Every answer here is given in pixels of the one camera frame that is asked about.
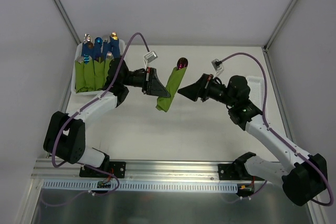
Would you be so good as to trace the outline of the green paper napkin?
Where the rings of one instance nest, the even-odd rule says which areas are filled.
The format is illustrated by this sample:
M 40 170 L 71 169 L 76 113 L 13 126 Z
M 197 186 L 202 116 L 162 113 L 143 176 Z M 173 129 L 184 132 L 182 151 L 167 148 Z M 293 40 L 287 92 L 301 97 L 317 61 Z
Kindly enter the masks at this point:
M 165 87 L 167 91 L 169 92 L 170 97 L 169 98 L 158 97 L 157 104 L 156 104 L 157 110 L 167 112 L 170 109 L 170 106 L 180 87 L 180 84 L 183 80 L 186 70 L 187 70 L 186 67 L 181 68 L 181 69 L 178 69 L 177 67 L 173 68 L 173 71 L 171 75 L 169 76 L 169 79 Z

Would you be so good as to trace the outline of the iridescent spoon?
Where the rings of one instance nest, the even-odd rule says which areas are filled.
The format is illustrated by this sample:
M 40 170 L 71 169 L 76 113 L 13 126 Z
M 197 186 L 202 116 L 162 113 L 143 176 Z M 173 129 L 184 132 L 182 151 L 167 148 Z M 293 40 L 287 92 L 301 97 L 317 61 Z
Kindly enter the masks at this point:
M 183 68 L 187 68 L 188 66 L 188 60 L 184 57 L 181 57 L 176 64 L 176 68 L 177 70 L 181 70 Z

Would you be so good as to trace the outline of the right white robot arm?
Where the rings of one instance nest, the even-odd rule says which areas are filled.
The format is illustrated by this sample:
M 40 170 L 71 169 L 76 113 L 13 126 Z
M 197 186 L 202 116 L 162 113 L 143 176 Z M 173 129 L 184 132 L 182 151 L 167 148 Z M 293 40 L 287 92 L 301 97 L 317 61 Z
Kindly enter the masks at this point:
M 225 104 L 233 123 L 261 142 L 279 161 L 273 163 L 250 154 L 235 166 L 238 178 L 263 178 L 281 187 L 298 206 L 314 200 L 324 190 L 332 192 L 326 159 L 320 154 L 311 155 L 271 128 L 264 112 L 250 101 L 250 87 L 245 77 L 233 76 L 228 85 L 224 85 L 213 75 L 203 74 L 178 93 L 192 101 L 213 99 Z

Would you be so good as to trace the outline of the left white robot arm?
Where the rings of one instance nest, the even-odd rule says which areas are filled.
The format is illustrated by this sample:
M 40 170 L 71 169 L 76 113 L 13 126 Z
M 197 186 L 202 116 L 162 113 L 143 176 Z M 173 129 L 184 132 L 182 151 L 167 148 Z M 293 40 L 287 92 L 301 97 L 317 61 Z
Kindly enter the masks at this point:
M 122 58 L 113 59 L 105 86 L 93 99 L 74 113 L 57 111 L 51 116 L 43 149 L 53 159 L 58 157 L 64 163 L 84 165 L 99 177 L 109 175 L 109 155 L 86 145 L 86 129 L 121 105 L 129 93 L 128 87 L 141 88 L 145 95 L 170 97 L 155 68 L 131 71 Z

